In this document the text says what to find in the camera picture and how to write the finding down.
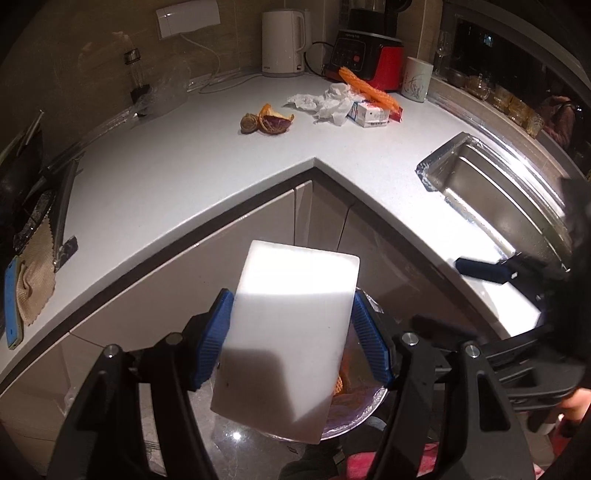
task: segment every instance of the cloth towel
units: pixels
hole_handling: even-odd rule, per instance
[[[53,265],[53,235],[45,217],[21,254],[17,282],[17,306],[25,325],[41,313],[56,287]]]

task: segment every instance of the white block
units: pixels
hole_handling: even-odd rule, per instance
[[[349,326],[359,258],[254,241],[236,291],[211,409],[318,443]]]

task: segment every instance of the hand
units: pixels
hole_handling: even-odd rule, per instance
[[[580,423],[591,405],[591,390],[579,388],[569,397],[560,402],[560,408],[564,418],[575,423]]]

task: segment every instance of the cabinet door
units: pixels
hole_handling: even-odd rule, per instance
[[[35,360],[0,397],[0,421],[16,447],[45,474],[61,425],[64,398],[79,388],[102,348],[67,334]]]
[[[339,252],[361,260],[357,285],[403,326],[420,314],[470,327],[466,315],[434,284],[440,277],[434,267],[420,270],[417,264],[426,263],[420,253],[386,240],[363,219],[364,211],[350,209],[339,245]]]
[[[124,350],[152,346],[209,310],[221,288],[236,291],[253,240],[293,245],[293,190],[226,225],[131,285],[72,333]]]
[[[295,244],[335,252],[353,197],[337,187],[307,181],[295,189]]]

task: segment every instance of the white mug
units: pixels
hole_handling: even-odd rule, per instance
[[[408,57],[402,80],[402,94],[415,102],[423,103],[427,98],[433,65]]]

